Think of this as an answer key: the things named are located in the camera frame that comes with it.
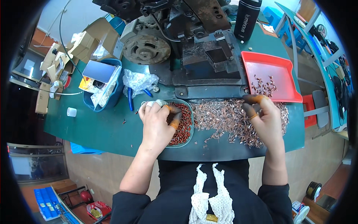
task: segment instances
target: blue plastic basket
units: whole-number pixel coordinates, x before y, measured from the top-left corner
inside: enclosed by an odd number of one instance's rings
[[[113,65],[113,66],[118,66],[118,65],[122,66],[122,62],[115,58],[106,58],[106,59],[101,60],[101,62],[104,64]],[[104,107],[97,105],[97,107],[95,109],[93,102],[91,100],[91,96],[93,94],[90,92],[87,92],[87,91],[83,92],[83,102],[86,104],[86,106],[89,107],[94,112],[101,112],[104,109],[114,107],[117,104],[118,99],[123,92],[123,88],[124,88],[123,79],[122,79],[123,75],[124,75],[124,70],[122,69],[121,73],[118,76],[116,86],[114,87],[114,89],[113,89],[111,95],[109,96],[109,99]]]
[[[61,212],[55,206],[59,201],[51,187],[34,189],[34,193],[40,212],[46,221],[60,217]]]
[[[104,151],[92,149],[88,147],[84,147],[81,145],[78,145],[76,143],[70,142],[71,144],[71,150],[73,154],[102,154]]]

